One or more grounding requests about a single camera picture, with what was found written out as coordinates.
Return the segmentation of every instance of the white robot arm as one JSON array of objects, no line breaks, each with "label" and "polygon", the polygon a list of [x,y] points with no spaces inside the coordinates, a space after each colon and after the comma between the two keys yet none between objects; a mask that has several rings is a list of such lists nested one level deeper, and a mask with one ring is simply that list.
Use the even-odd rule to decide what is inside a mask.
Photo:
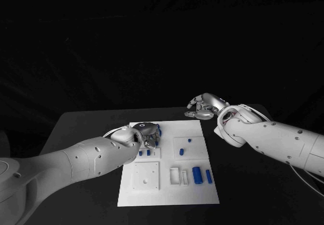
[{"label": "white robot arm", "polygon": [[141,143],[154,149],[160,135],[158,124],[138,123],[49,154],[0,158],[0,224],[23,225],[54,191],[132,162]]},{"label": "white robot arm", "polygon": [[196,104],[196,112],[184,115],[201,120],[217,115],[214,133],[234,147],[243,144],[253,150],[319,176],[324,176],[324,136],[269,121],[269,119],[246,105],[229,105],[213,94],[204,93],[188,103],[187,108]]}]

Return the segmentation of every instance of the robotic hand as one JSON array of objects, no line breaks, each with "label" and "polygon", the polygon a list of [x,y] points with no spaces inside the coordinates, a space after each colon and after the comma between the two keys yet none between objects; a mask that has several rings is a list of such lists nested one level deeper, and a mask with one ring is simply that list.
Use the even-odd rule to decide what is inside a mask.
[{"label": "robotic hand", "polygon": [[194,104],[197,104],[197,111],[186,112],[184,115],[209,120],[216,114],[214,133],[230,145],[239,148],[247,142],[260,154],[324,176],[322,135],[270,121],[246,105],[229,105],[223,99],[209,93],[193,98],[187,108],[190,109]]},{"label": "robotic hand", "polygon": [[0,158],[0,224],[23,225],[54,191],[131,163],[141,144],[154,149],[160,136],[160,125],[144,122],[49,154]]}]

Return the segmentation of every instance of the dark gray table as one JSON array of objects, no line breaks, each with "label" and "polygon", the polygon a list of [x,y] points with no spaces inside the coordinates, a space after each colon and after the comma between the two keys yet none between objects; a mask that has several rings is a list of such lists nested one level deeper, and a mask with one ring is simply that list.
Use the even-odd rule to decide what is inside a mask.
[{"label": "dark gray table", "polygon": [[[270,119],[263,106],[249,106]],[[129,122],[193,120],[184,117],[186,111],[186,107],[177,107],[67,112],[40,154],[102,136]],[[302,183],[289,166],[259,154],[247,144],[240,148],[230,146],[213,133],[216,117],[200,123],[220,204],[116,207],[122,172],[118,168],[54,192],[26,225],[321,224],[324,199]]]}]

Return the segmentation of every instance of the blue block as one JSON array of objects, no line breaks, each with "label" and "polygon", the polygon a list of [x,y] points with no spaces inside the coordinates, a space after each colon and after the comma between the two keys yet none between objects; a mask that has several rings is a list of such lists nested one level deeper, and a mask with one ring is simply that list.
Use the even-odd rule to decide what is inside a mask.
[{"label": "blue block", "polygon": [[206,175],[207,175],[207,183],[211,184],[211,176],[209,170],[206,170]]},{"label": "blue block", "polygon": [[200,167],[193,167],[193,174],[194,174],[194,184],[201,184],[203,183],[203,177],[200,173]]}]

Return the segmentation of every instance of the black curtain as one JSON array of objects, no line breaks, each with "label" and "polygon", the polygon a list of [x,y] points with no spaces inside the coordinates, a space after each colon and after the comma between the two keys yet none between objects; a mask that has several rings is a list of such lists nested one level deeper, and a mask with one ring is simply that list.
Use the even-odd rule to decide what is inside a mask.
[{"label": "black curtain", "polygon": [[324,132],[322,6],[170,0],[13,14],[0,23],[0,129],[36,142],[65,112],[186,106],[209,92]]}]

